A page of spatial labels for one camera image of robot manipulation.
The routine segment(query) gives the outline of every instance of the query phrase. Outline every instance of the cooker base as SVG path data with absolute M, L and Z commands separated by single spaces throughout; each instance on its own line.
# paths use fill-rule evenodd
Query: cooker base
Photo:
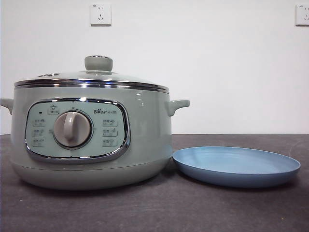
M 122 168 L 97 170 L 42 170 L 12 164 L 26 182 L 48 189 L 93 190 L 133 184 L 157 175 L 170 158 Z

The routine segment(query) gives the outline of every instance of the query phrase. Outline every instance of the mint green cooker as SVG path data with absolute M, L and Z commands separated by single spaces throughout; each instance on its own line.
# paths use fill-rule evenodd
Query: mint green cooker
M 169 89 L 111 72 L 112 59 L 85 58 L 86 71 L 15 83 L 11 162 L 25 181 L 50 189 L 104 189 L 158 174 L 172 156 L 170 117 L 189 106 Z

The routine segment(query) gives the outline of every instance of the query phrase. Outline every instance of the blue plate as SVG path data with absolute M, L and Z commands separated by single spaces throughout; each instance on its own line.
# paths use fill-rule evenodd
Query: blue plate
M 173 154 L 184 174 L 211 184 L 237 188 L 265 188 L 293 178 L 300 163 L 273 152 L 239 147 L 203 146 Z

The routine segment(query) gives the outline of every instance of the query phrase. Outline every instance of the stainless steel rim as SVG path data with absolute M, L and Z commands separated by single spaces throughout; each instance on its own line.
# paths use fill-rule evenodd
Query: stainless steel rim
M 34 79 L 18 81 L 14 84 L 15 89 L 36 88 L 36 87 L 96 87 L 96 88 L 119 88 L 119 89 L 137 89 L 155 92 L 169 93 L 169 88 L 165 86 L 141 83 L 124 82 L 114 80 L 92 80 L 92 79 Z

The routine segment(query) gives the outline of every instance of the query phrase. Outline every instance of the glass lid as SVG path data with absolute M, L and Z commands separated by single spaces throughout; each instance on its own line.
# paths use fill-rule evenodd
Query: glass lid
M 142 89 L 169 93 L 165 86 L 112 72 L 112 59 L 105 56 L 85 58 L 86 71 L 40 75 L 36 79 L 15 82 L 15 88 L 32 87 L 105 87 Z

